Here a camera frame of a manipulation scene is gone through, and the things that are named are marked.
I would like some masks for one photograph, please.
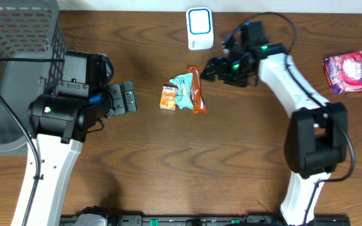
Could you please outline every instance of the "snack packet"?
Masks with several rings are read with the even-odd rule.
[[[324,71],[334,94],[362,90],[362,53],[349,53],[325,59]]]
[[[200,67],[189,66],[187,71],[193,74],[192,86],[191,86],[191,99],[194,103],[194,114],[207,113],[204,99],[200,95]]]
[[[175,103],[180,107],[180,109],[183,109],[184,107],[194,109],[194,105],[191,100],[192,77],[192,73],[187,73],[170,80],[172,84],[178,87],[177,95],[175,96]]]
[[[163,86],[162,97],[160,99],[160,108],[175,110],[175,94],[177,88]]]

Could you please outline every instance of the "wooden table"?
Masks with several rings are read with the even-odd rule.
[[[61,12],[59,24],[72,50],[107,53],[113,82],[132,80],[138,111],[106,120],[88,135],[72,173],[63,214],[100,205],[146,215],[245,215],[274,212],[290,170],[283,155],[287,115],[263,83],[245,89],[202,81],[208,114],[160,110],[162,85],[222,55],[221,40],[248,13],[214,13],[215,45],[187,48],[185,13]],[[324,187],[316,213],[346,213],[362,225],[362,92],[329,92],[325,57],[362,50],[362,15],[287,14],[299,38],[292,55],[307,80],[349,112],[357,168],[348,181]],[[270,41],[286,45],[287,24],[262,17]],[[8,225],[25,172],[25,157],[0,156],[0,225]],[[348,162],[332,177],[343,175]]]

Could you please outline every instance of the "white charger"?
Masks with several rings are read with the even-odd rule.
[[[190,50],[212,48],[214,41],[212,11],[207,7],[188,9],[187,32]]]

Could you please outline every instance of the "green led light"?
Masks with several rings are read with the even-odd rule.
[[[51,108],[50,108],[50,107],[45,107],[45,108],[44,108],[44,112],[45,112],[45,113],[50,113],[50,112],[51,112]]]
[[[238,68],[239,68],[239,63],[233,65],[233,70],[238,70]]]

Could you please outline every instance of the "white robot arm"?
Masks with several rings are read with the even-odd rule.
[[[137,110],[132,82],[108,85],[114,68],[107,56],[67,51],[65,68],[68,70],[64,70],[63,79],[57,82],[58,95],[41,94],[29,106],[32,126],[29,134],[40,159],[40,176],[35,178],[37,162],[28,151],[25,178],[12,226],[59,225],[72,169],[87,133],[93,132],[88,129],[96,121],[103,129],[103,117]],[[38,186],[32,193],[35,180],[38,180]],[[104,218],[93,220],[104,222]]]
[[[277,99],[284,106],[288,117],[291,117],[293,112],[301,108],[319,108],[319,106],[308,98],[308,96],[286,72],[285,57],[286,55],[284,53],[279,53],[261,60],[258,73],[260,80],[272,89]],[[320,103],[328,103],[329,101],[321,96],[297,70],[291,56],[288,56],[287,61],[290,65],[291,73],[305,87],[305,89],[308,90]],[[294,173],[293,171],[291,172],[287,195],[280,206],[280,211],[287,224],[303,224],[305,210],[310,201],[315,182],[318,180],[328,179],[330,175],[330,173],[318,173],[310,176],[308,179],[303,179],[299,173]],[[317,189],[312,201],[312,205],[307,216],[307,223],[314,219],[314,207],[317,203],[322,186],[323,183],[320,184],[320,187]]]

